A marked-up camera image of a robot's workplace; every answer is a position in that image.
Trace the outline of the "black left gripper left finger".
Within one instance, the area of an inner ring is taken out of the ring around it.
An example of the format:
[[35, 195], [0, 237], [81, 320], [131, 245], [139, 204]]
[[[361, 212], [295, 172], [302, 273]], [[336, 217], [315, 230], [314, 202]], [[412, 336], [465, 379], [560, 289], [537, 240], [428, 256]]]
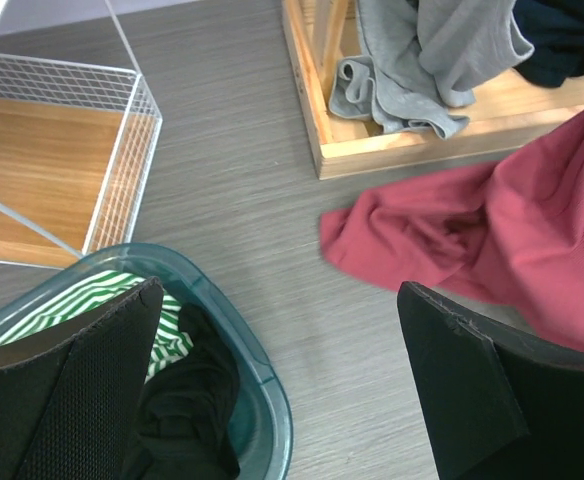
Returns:
[[0, 346], [0, 479], [116, 479], [163, 289], [151, 278]]

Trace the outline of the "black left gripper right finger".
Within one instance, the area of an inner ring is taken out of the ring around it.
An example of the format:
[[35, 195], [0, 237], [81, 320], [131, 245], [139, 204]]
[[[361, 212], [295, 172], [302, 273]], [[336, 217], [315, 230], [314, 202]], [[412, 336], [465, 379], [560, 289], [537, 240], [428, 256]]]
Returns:
[[584, 479], [584, 353], [420, 284], [397, 296], [441, 479]]

